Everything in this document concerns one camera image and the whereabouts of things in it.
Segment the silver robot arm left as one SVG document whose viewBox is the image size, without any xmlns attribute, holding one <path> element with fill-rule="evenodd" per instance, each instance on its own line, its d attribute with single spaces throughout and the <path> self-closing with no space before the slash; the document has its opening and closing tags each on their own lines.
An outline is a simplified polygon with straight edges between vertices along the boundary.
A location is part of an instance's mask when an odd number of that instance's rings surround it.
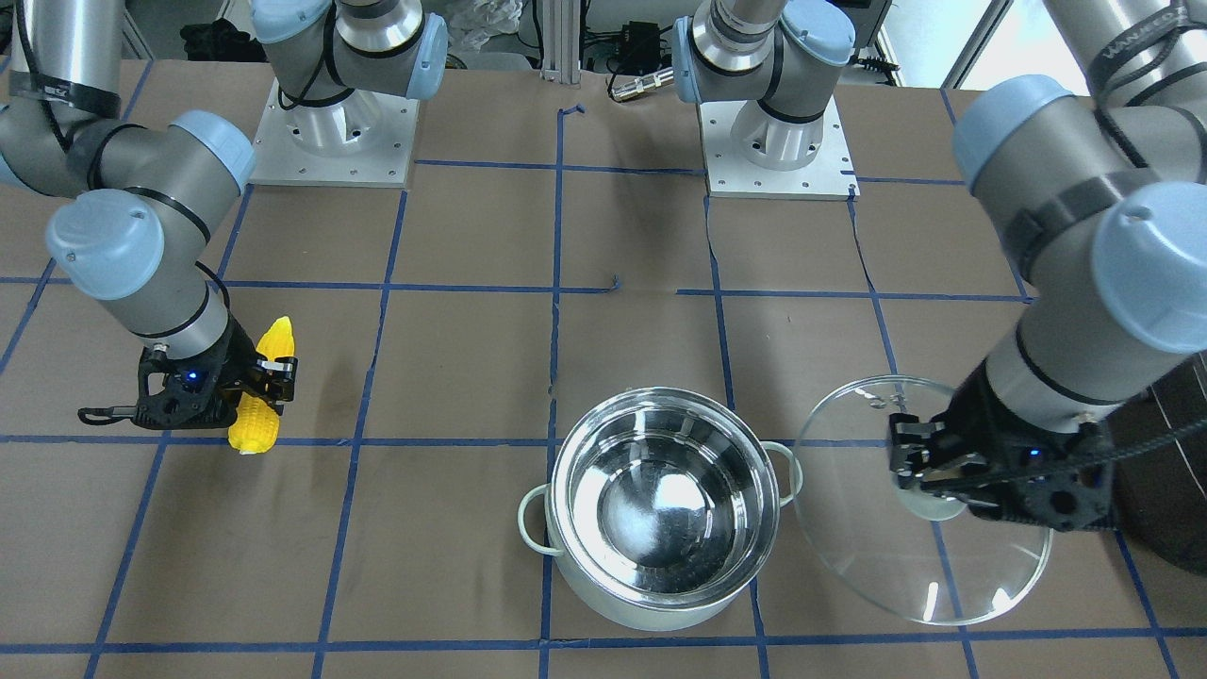
<svg viewBox="0 0 1207 679">
<path fill-rule="evenodd" d="M 1205 349 L 1205 4 L 1049 1 L 1092 107 L 1046 75 L 985 90 L 954 162 L 1037 300 L 923 421 L 893 412 L 909 507 L 1053 529 L 1110 523 L 1104 418 Z"/>
</svg>

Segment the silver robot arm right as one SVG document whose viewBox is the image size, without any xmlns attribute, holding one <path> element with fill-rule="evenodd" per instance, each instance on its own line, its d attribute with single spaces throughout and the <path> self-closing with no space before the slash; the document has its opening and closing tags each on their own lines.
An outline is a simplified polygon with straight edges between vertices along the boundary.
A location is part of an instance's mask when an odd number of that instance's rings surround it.
<svg viewBox="0 0 1207 679">
<path fill-rule="evenodd" d="M 84 425 L 220 429 L 292 400 L 298 361 L 263 351 L 199 257 L 256 164 L 223 116 L 189 110 L 161 130 L 121 119 L 117 1 L 16 1 L 2 181 L 62 197 L 43 233 L 83 295 L 142 345 L 138 400 L 78 409 Z M 448 27 L 419 1 L 255 1 L 256 39 L 291 109 L 336 111 L 361 93 L 435 96 Z"/>
</svg>

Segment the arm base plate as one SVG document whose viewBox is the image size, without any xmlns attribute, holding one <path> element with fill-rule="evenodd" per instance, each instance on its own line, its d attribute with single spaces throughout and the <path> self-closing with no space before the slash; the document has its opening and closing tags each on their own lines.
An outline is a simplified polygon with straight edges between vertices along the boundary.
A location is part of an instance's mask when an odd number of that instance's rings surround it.
<svg viewBox="0 0 1207 679">
<path fill-rule="evenodd" d="M 698 107 L 709 193 L 715 198 L 846 201 L 861 189 L 836 100 L 820 119 L 789 124 L 758 103 Z"/>
<path fill-rule="evenodd" d="M 251 185 L 406 189 L 419 100 L 354 90 L 326 109 L 282 109 L 276 82 L 253 135 Z"/>
</svg>

